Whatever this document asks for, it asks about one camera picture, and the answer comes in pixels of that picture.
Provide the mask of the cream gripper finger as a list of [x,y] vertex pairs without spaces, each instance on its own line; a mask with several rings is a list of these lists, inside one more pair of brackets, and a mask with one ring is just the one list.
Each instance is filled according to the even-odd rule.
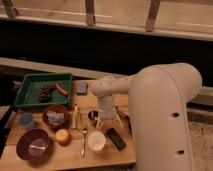
[[96,129],[101,129],[104,125],[103,120],[97,120]]
[[120,126],[124,126],[123,125],[123,121],[121,120],[121,118],[120,118],[118,113],[116,114],[115,120],[120,124]]

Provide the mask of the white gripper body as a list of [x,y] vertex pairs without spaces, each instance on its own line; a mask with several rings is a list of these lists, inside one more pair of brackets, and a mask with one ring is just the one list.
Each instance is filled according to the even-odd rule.
[[112,95],[100,96],[98,98],[99,118],[101,120],[114,119],[117,115],[114,97]]

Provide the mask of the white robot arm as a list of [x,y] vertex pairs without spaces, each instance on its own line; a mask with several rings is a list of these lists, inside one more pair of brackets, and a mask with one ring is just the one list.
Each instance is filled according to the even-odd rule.
[[199,71],[187,63],[146,67],[135,75],[107,76],[90,86],[101,120],[115,114],[114,94],[128,95],[136,171],[195,171],[187,103],[202,87]]

